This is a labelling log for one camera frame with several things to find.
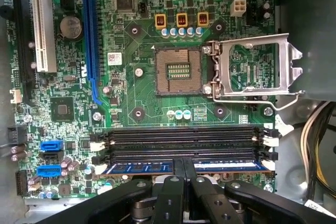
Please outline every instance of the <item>blue pcie slot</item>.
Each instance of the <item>blue pcie slot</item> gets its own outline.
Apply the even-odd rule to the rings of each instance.
[[[212,173],[212,172],[263,172],[268,171],[267,168],[260,163],[252,163],[250,165],[237,166],[220,165],[225,163],[197,162],[195,170],[197,173]],[[103,174],[167,174],[173,172],[173,162],[164,163],[117,163],[108,167]]]
[[[96,0],[83,0],[85,55],[88,80],[92,87],[92,99],[98,105],[99,81],[99,54],[98,54],[98,21],[96,11]]]
[[[46,152],[57,152],[63,149],[63,141],[62,140],[52,140],[41,142],[40,144],[41,151]]]
[[[40,165],[37,168],[36,174],[43,178],[51,178],[60,176],[61,171],[62,169],[60,165]]]

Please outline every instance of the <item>black pcie slot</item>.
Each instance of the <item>black pcie slot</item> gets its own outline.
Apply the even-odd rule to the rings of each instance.
[[[13,0],[15,34],[17,43],[19,76],[23,85],[24,102],[32,106],[32,88],[35,85],[35,73],[31,68],[34,61],[33,52],[29,48],[32,39],[29,0]]]

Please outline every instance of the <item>green circuit board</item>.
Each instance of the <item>green circuit board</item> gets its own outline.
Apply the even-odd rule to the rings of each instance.
[[[223,106],[225,116],[217,116],[216,104],[202,94],[202,85],[213,77],[211,60],[203,54],[202,46],[210,40],[230,40],[256,37],[276,33],[274,0],[246,0],[247,12],[242,17],[230,16],[233,0],[97,0],[99,82],[98,98],[102,105],[92,99],[92,86],[87,80],[85,40],[64,37],[61,22],[66,17],[75,17],[82,22],[83,0],[73,0],[74,9],[64,10],[60,0],[53,1],[54,29],[56,40],[57,73],[36,73],[36,84],[32,90],[32,103],[13,105],[16,124],[27,125],[28,158],[19,162],[20,169],[27,170],[28,177],[40,165],[39,146],[41,141],[60,139],[65,141],[65,154],[82,163],[90,161],[95,153],[82,145],[90,133],[106,132],[116,127],[163,127],[163,126],[218,126],[237,124],[273,124],[273,116],[265,116],[265,106],[228,104]],[[267,11],[263,8],[269,4]],[[5,0],[11,6],[12,0]],[[177,14],[186,14],[187,28],[198,25],[198,13],[206,13],[208,25],[202,27],[202,35],[165,37],[162,29],[156,27],[156,15],[165,15],[165,27],[170,31],[177,28]],[[15,26],[7,21],[8,48],[10,50],[13,89],[22,90],[19,80],[18,54],[16,50]],[[158,52],[165,50],[188,50],[193,48],[199,54],[201,88],[193,93],[158,92],[159,77],[156,66]],[[235,47],[230,53],[230,72],[233,90],[247,86],[271,88],[275,86],[275,53],[272,45],[248,50]],[[184,73],[193,66],[180,62],[168,62],[166,67],[178,66]],[[138,118],[135,111],[141,109]],[[191,118],[169,117],[169,111],[190,111]],[[271,184],[274,176],[265,180],[265,174],[251,175],[252,181],[261,187]],[[114,178],[116,185],[123,183]],[[82,170],[71,176],[60,178],[58,183],[81,188],[60,197],[92,197],[104,184],[106,178],[87,178]],[[57,186],[45,184],[43,188]],[[36,198],[32,191],[28,198]]]

